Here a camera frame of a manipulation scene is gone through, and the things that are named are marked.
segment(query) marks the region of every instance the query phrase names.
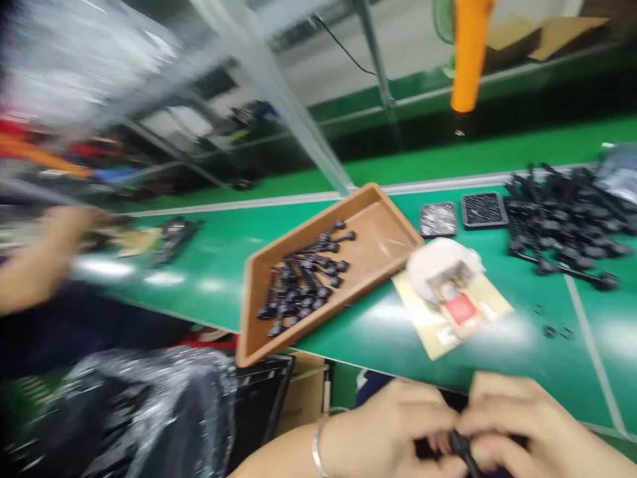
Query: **black cable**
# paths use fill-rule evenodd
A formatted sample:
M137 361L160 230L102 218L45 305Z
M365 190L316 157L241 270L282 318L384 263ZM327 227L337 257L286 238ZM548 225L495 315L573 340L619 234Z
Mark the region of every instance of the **black cable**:
M350 55L350 53L345 49L345 47L343 46L343 44L338 41L338 39L334 36L334 33L332 33L332 31L327 27L327 25L325 24L325 22L323 20L320 19L320 17L318 15L315 15L314 18L323 26L323 28L325 29L325 31L327 33L330 34L330 37L332 37L334 39L334 41L343 49L343 51L345 52L345 54L347 56L350 57L350 59L356 64L356 66L358 68L360 68L361 70L363 70L365 73L369 73L369 74L373 74L374 76L376 76L376 73L374 72L370 72L369 70L366 70L365 68L363 68L362 66L360 66L360 63L358 63L354 57L352 55Z

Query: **black o-ring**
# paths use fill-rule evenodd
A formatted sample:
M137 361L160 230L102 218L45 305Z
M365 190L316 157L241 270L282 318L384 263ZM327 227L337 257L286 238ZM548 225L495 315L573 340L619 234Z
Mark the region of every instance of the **black o-ring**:
M559 334L567 340L571 340L575 334L568 327L562 327L559 331Z
M557 331L550 325L545 325L543 330L544 330L544 337L547 337L548 339L552 339L554 338L554 336L557 335Z

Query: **red label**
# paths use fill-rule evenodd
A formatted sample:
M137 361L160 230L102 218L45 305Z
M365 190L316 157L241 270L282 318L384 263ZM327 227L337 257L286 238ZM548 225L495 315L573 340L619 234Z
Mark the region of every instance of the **red label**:
M445 307L458 325L462 325L463 322L476 315L476 307L466 295L459 295L447 301Z

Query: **bracelet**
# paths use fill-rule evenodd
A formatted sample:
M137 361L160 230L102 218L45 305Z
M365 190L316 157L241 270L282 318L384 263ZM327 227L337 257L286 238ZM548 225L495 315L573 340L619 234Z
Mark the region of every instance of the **bracelet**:
M325 473L325 470L323 469L323 464L320 461L320 455L319 455L320 433L323 431L323 427L325 426L327 419L330 418L330 412L348 412L348 411L349 409L345 407L332 407L330 408L330 410L328 410L327 413L323 414L323 416L318 421L317 431L314 434L314 440L312 440L312 458L314 458L314 464L317 466L317 470L320 473L321 478L331 478L331 476Z

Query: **metal rack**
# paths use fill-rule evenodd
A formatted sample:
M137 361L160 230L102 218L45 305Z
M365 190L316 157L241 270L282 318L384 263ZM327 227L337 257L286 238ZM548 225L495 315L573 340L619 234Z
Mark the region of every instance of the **metal rack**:
M274 0L257 5L254 9L250 8L246 0L190 1L210 27L207 35L200 35L200 40L191 45L180 60L166 67L160 74L153 75L142 88L111 101L92 121L73 125L42 146L60 154L76 142L109 127L122 125L171 158L167 163L147 167L125 178L122 184L137 181L159 171L185 166L212 185L227 187L227 184L197 164L194 157L180 151L170 141L159 137L134 117L139 112L152 110L154 105L160 104L165 98L180 95L196 102L213 127L219 125L222 119L208 107L204 98L190 88L190 85L231 58L240 63L264 99L277 110L299 145L330 181L334 190L345 196L356 189L322 131L289 87L267 43L275 35L310 17L333 0ZM360 17L376 70L382 104L385 109L390 109L392 100L389 82L372 24L369 1L343 1L351 1L354 11ZM38 188L41 187L33 185L31 191ZM81 201L68 198L66 203Z

